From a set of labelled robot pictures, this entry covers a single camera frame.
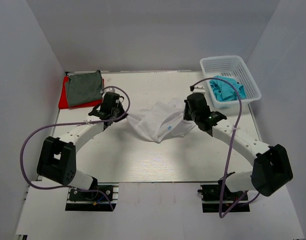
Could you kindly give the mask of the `white t shirt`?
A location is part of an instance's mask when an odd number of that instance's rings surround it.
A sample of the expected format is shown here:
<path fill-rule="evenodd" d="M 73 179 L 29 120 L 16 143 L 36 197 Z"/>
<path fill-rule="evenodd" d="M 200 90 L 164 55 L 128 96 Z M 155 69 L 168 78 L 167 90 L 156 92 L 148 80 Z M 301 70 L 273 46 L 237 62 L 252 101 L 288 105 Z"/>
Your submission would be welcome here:
<path fill-rule="evenodd" d="M 169 103 L 156 102 L 150 109 L 129 112 L 127 121 L 143 140 L 160 143 L 164 139 L 184 137 L 195 123 L 184 120 L 184 100 L 172 98 Z"/>

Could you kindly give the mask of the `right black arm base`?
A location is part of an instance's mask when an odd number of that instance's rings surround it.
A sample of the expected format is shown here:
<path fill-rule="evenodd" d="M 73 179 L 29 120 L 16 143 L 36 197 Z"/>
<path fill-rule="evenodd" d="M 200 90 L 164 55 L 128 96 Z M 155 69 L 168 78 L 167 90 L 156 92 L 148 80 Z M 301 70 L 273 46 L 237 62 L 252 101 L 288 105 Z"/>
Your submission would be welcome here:
<path fill-rule="evenodd" d="M 221 186 L 218 184 L 204 184 L 197 190 L 202 200 L 203 213 L 219 213 Z M 243 194 L 243 191 L 230 192 L 227 187 L 224 189 L 222 211 L 225 212 L 237 201 Z M 248 196 L 245 195 L 241 201 L 231 210 L 233 213 L 250 212 Z"/>

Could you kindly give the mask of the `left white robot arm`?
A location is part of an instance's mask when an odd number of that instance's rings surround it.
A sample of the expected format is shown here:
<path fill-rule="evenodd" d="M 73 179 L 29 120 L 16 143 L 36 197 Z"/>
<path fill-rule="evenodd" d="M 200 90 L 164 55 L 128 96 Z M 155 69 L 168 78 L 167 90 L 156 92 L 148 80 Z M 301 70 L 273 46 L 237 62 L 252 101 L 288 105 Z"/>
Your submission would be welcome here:
<path fill-rule="evenodd" d="M 59 137 L 47 137 L 42 146 L 37 174 L 63 186 L 81 189 L 89 200 L 98 195 L 98 180 L 77 170 L 77 152 L 93 137 L 102 133 L 127 114 L 122 106 L 124 97 L 115 92 L 104 94 L 82 124 Z"/>

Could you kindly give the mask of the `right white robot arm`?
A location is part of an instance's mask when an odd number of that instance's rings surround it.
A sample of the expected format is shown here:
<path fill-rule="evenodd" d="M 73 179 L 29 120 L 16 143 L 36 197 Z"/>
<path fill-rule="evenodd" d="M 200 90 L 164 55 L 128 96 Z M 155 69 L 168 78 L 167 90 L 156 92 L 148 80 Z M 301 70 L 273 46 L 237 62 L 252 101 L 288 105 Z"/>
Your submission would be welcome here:
<path fill-rule="evenodd" d="M 293 179 L 286 149 L 268 145 L 236 128 L 225 115 L 211 111 L 202 93 L 187 97 L 184 119 L 194 121 L 198 128 L 241 154 L 252 166 L 251 171 L 231 172 L 218 181 L 219 195 L 228 200 L 237 192 L 257 191 L 271 196 Z"/>

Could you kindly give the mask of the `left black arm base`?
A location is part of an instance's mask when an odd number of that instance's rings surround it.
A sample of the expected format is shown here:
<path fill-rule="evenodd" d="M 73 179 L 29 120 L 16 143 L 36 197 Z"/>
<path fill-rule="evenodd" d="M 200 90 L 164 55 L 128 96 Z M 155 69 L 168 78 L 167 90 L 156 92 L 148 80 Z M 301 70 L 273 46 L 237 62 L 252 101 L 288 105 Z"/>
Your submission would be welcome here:
<path fill-rule="evenodd" d="M 112 212 L 117 204 L 119 184 L 118 183 L 99 183 L 100 192 L 82 192 L 76 188 L 70 188 L 65 211 L 68 212 Z"/>

